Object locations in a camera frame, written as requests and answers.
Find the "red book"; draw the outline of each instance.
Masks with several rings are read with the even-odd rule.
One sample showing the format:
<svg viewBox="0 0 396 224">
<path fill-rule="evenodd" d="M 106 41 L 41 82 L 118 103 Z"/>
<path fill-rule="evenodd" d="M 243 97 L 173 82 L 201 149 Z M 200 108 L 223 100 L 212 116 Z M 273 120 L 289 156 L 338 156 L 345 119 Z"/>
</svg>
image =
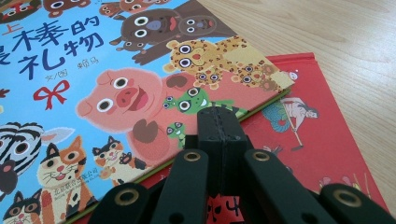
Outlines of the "red book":
<svg viewBox="0 0 396 224">
<path fill-rule="evenodd" d="M 295 81 L 291 92 L 242 122 L 255 148 L 274 152 L 308 189 L 358 188 L 387 209 L 313 53 L 268 57 Z M 165 168 L 143 184 L 152 186 Z M 207 224 L 244 223 L 237 197 L 209 198 Z"/>
</svg>

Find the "table surface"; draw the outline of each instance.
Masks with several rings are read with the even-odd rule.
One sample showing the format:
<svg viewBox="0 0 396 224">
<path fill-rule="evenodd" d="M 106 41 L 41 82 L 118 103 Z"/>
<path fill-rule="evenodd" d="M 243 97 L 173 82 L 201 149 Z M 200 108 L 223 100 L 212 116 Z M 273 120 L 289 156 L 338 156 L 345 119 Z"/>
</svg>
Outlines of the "table surface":
<svg viewBox="0 0 396 224">
<path fill-rule="evenodd" d="M 315 53 L 396 217 L 396 1 L 199 1 L 265 55 Z"/>
</svg>

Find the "book cover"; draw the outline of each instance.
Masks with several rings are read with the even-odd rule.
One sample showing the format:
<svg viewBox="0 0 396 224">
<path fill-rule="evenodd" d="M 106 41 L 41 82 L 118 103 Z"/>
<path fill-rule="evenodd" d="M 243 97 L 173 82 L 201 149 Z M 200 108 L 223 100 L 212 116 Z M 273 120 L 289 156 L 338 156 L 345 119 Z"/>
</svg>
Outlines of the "book cover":
<svg viewBox="0 0 396 224">
<path fill-rule="evenodd" d="M 5 223 L 64 222 L 169 163 L 201 108 L 293 84 L 196 0 L 5 0 L 0 33 Z"/>
<path fill-rule="evenodd" d="M 275 153 L 314 192 L 342 183 L 359 189 L 387 210 L 313 53 L 267 57 L 294 81 L 288 95 L 242 121 L 255 148 Z M 171 166 L 145 180 L 150 188 Z M 78 223 L 86 223 L 89 216 Z M 210 224 L 243 224 L 238 197 L 209 198 Z"/>
</svg>

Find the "ribbon bow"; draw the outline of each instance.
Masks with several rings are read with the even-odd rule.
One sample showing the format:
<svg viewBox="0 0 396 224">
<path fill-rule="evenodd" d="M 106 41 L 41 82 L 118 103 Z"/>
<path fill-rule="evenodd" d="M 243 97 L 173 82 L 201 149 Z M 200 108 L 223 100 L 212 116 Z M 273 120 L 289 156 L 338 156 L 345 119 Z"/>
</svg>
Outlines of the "ribbon bow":
<svg viewBox="0 0 396 224">
<path fill-rule="evenodd" d="M 47 87 L 42 87 L 38 89 L 37 91 L 35 91 L 35 94 L 33 94 L 33 98 L 35 99 L 35 101 L 44 100 L 48 98 L 46 110 L 52 109 L 52 97 L 55 96 L 56 98 L 58 98 L 59 102 L 63 104 L 66 98 L 62 97 L 60 93 L 67 91 L 69 88 L 70 88 L 69 82 L 67 80 L 62 80 L 58 83 L 58 85 L 56 85 L 53 88 L 52 91 L 50 91 Z"/>
</svg>

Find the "metal ring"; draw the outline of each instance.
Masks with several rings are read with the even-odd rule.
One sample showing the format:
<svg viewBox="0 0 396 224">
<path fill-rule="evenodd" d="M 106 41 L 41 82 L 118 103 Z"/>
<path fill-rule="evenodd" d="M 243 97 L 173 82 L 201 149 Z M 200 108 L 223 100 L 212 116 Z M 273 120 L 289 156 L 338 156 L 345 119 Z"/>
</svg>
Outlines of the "metal ring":
<svg viewBox="0 0 396 224">
<path fill-rule="evenodd" d="M 132 197 L 127 200 L 122 199 L 121 197 L 125 193 L 132 193 Z M 139 198 L 139 192 L 136 189 L 123 189 L 116 194 L 116 197 L 114 198 L 114 202 L 117 205 L 126 206 L 126 205 L 136 202 L 138 198 Z"/>
<path fill-rule="evenodd" d="M 188 152 L 184 154 L 184 160 L 186 161 L 198 161 L 201 159 L 201 155 L 197 152 Z"/>
<path fill-rule="evenodd" d="M 334 191 L 334 193 L 332 195 L 338 202 L 343 203 L 346 206 L 349 206 L 349 207 L 360 207 L 361 206 L 361 199 L 358 196 L 356 196 L 356 194 L 354 194 L 348 190 L 337 189 Z"/>
<path fill-rule="evenodd" d="M 270 156 L 265 152 L 257 151 L 253 153 L 253 159 L 256 161 L 269 161 Z"/>
</svg>

